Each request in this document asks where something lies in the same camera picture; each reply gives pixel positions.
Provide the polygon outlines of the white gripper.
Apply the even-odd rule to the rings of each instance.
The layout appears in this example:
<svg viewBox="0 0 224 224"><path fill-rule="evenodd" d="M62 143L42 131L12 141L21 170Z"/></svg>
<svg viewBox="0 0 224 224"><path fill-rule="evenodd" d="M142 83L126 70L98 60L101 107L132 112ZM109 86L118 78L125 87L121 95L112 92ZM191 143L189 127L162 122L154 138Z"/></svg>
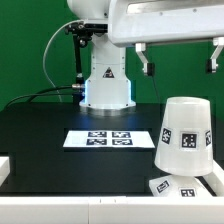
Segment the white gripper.
<svg viewBox="0 0 224 224"><path fill-rule="evenodd" d="M108 36L117 46L136 43L145 76L155 74L155 64L145 56L145 43L216 37L215 50L206 62L206 72L212 74L224 49L224 0L111 0Z"/></svg>

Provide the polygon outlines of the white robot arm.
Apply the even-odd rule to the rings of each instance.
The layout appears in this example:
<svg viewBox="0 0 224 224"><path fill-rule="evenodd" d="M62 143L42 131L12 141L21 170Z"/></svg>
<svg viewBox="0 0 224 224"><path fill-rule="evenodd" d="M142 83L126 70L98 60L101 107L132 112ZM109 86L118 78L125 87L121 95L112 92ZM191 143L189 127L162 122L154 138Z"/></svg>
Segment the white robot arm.
<svg viewBox="0 0 224 224"><path fill-rule="evenodd" d="M67 0L79 20L71 25L77 43L93 43L91 75L85 82L84 109L133 108L125 75L125 50L143 57L148 44L211 39L216 50L207 71L216 71L224 48L224 0Z"/></svg>

